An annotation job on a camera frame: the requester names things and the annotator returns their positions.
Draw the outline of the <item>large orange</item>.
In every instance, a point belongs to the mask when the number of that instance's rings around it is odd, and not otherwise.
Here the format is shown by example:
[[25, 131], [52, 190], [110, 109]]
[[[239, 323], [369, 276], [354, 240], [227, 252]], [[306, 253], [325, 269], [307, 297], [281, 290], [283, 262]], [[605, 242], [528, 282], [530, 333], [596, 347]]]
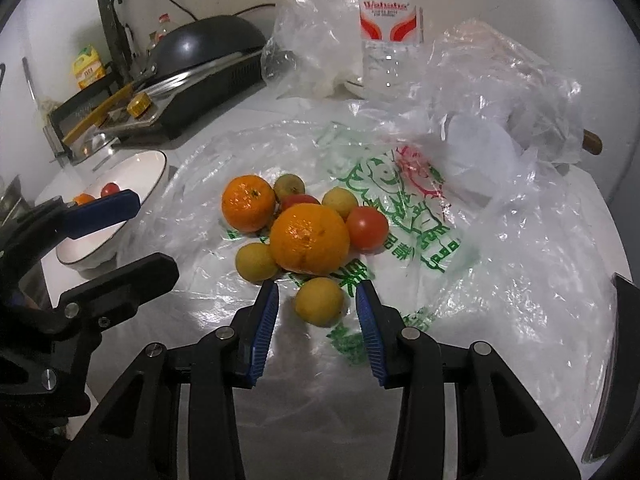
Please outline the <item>large orange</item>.
[[81, 205], [85, 205], [88, 203], [91, 203], [95, 200], [96, 198], [94, 196], [92, 196], [91, 194], [87, 194], [87, 193], [81, 193], [77, 196], [74, 197], [74, 203], [81, 206]]

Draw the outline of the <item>printed plastic bag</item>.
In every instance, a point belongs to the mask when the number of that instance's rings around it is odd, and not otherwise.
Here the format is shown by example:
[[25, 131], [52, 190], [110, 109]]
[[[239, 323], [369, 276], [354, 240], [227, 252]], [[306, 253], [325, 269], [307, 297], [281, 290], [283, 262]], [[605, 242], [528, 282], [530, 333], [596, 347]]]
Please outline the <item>printed plastic bag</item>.
[[174, 257], [180, 278], [114, 333], [124, 367], [147, 342], [192, 344], [252, 300], [233, 260], [248, 237], [220, 211], [228, 182], [292, 172], [316, 195], [340, 186], [387, 218], [377, 252], [351, 252], [332, 278], [341, 318], [314, 327], [293, 310], [304, 277], [280, 276], [264, 377], [236, 396], [250, 477], [374, 478], [390, 461], [399, 396], [378, 388], [356, 317], [358, 284], [411, 326], [466, 346], [489, 341], [574, 456], [596, 418], [613, 337], [611, 268], [587, 217], [588, 193], [491, 122], [457, 114], [446, 139], [369, 118], [314, 119], [217, 134], [179, 167], [119, 253]]

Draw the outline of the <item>small orange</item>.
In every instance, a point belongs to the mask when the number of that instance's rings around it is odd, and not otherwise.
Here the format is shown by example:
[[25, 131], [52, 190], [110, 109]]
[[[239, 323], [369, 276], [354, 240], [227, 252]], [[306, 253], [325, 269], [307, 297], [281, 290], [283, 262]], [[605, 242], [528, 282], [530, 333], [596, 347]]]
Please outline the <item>small orange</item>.
[[350, 249], [345, 221], [333, 209], [312, 203], [288, 207], [274, 220], [269, 248], [282, 269], [325, 276], [336, 271]]
[[221, 196], [221, 211], [229, 226], [242, 233], [263, 229], [276, 209], [271, 185], [254, 174], [232, 179]]

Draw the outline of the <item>red cherry tomato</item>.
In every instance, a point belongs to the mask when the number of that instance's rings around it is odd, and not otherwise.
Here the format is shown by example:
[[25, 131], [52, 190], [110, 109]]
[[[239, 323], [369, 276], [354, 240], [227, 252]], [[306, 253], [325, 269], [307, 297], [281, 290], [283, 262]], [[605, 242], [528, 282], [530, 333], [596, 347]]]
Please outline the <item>red cherry tomato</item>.
[[319, 205], [320, 202], [316, 198], [314, 198], [314, 196], [311, 196], [308, 194], [291, 194], [291, 195], [285, 196], [285, 198], [281, 200], [280, 211], [285, 211], [288, 208], [291, 208], [299, 204]]

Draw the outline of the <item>yellow-green small fruit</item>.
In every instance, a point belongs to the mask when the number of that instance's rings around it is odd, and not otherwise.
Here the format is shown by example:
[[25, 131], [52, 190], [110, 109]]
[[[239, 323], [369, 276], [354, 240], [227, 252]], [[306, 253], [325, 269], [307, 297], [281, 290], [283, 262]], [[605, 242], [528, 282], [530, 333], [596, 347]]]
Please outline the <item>yellow-green small fruit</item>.
[[305, 183], [296, 174], [281, 174], [273, 185], [273, 191], [279, 203], [288, 196], [304, 194], [305, 190]]

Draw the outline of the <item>black shelf rack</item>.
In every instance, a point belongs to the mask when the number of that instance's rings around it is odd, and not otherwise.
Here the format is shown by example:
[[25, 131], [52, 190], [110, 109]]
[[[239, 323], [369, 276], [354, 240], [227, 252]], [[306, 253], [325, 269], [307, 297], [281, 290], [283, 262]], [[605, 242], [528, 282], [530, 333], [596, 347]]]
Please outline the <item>black shelf rack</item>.
[[[106, 75], [96, 82], [89, 84], [85, 89], [79, 90], [67, 101], [55, 107], [49, 113], [49, 122], [53, 132], [61, 142], [82, 118], [85, 118], [99, 104], [112, 96], [117, 90], [122, 88], [122, 76], [117, 70], [109, 65]], [[79, 162], [81, 156], [76, 148], [69, 148], [61, 142], [64, 156], [69, 162]]]

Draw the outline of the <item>white round plate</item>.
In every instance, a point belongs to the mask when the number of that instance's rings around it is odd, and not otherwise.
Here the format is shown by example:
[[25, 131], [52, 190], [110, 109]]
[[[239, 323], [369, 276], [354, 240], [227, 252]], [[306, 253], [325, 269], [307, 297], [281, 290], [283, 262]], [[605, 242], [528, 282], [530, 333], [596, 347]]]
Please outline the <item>white round plate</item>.
[[101, 174], [85, 190], [94, 201], [81, 206], [86, 228], [73, 226], [73, 234], [55, 249], [58, 262], [77, 271], [94, 269], [114, 257], [125, 229], [141, 207], [157, 196], [168, 181], [169, 162], [162, 151], [134, 154]]

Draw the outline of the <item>gold cooker knob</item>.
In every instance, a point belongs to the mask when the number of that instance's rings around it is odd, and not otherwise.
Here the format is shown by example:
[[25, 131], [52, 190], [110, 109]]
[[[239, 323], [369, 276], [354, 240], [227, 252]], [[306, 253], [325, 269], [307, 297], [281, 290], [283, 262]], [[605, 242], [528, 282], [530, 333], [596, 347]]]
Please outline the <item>gold cooker knob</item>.
[[151, 107], [152, 100], [146, 92], [133, 96], [127, 105], [127, 113], [134, 119], [141, 118]]

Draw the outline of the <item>yellow detergent jug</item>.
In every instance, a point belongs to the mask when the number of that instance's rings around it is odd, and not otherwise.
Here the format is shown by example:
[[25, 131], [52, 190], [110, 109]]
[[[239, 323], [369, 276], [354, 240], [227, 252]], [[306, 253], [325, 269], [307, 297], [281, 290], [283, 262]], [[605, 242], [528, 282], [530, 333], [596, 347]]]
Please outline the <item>yellow detergent jug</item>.
[[72, 64], [72, 71], [80, 90], [89, 87], [106, 75], [99, 52], [91, 44], [80, 50]]

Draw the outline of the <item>steel induction cooker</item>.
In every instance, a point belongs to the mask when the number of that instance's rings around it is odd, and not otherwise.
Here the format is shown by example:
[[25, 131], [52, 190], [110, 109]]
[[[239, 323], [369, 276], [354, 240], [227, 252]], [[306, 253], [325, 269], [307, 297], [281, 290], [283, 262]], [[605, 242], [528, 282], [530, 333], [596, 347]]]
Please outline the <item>steel induction cooker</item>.
[[139, 118], [125, 107], [111, 110], [98, 131], [137, 143], [181, 136], [191, 122], [250, 88], [262, 78], [259, 50], [232, 53], [140, 89], [151, 106]]

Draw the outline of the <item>black wok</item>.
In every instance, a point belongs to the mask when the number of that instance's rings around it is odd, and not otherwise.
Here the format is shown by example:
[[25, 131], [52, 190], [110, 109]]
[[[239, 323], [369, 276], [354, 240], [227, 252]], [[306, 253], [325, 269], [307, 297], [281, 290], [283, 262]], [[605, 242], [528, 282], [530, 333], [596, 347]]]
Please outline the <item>black wok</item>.
[[[160, 40], [151, 51], [148, 65], [138, 78], [125, 84], [82, 118], [61, 142], [70, 147], [90, 127], [99, 128], [106, 122], [111, 110], [120, 106], [127, 109], [131, 98], [141, 92], [140, 89], [147, 84], [156, 84], [170, 76], [232, 53], [250, 53], [257, 50], [262, 52], [265, 45], [266, 38], [260, 29], [239, 15], [216, 15], [180, 26]], [[142, 145], [163, 143], [168, 139], [151, 143], [137, 143], [128, 139], [123, 141]]]

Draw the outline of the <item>crumpled plastic bag right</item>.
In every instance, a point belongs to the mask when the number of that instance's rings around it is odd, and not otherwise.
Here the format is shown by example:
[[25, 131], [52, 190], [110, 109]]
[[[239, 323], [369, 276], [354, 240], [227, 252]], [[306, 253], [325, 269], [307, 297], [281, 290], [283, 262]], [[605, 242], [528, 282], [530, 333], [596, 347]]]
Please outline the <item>crumpled plastic bag right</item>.
[[582, 154], [582, 88], [488, 24], [465, 21], [418, 58], [413, 128], [424, 136], [446, 187], [486, 205], [509, 186], [532, 151], [545, 165]]

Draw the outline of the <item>crumpled clear plastic bag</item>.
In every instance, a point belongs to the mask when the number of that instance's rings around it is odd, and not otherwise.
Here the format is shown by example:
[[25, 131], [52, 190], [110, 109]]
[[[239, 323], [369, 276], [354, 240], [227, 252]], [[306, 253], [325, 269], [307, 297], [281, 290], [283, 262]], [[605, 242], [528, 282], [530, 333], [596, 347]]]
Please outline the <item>crumpled clear plastic bag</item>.
[[260, 65], [278, 96], [333, 96], [362, 75], [359, 1], [282, 0]]

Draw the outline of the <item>clear water bottle red label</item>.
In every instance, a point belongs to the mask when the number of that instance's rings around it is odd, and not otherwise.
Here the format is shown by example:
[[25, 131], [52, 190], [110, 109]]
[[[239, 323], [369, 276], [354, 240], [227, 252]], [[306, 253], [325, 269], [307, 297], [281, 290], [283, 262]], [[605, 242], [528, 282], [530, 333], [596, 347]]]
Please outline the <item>clear water bottle red label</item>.
[[359, 0], [362, 83], [368, 91], [396, 98], [409, 89], [412, 60], [423, 40], [416, 0]]

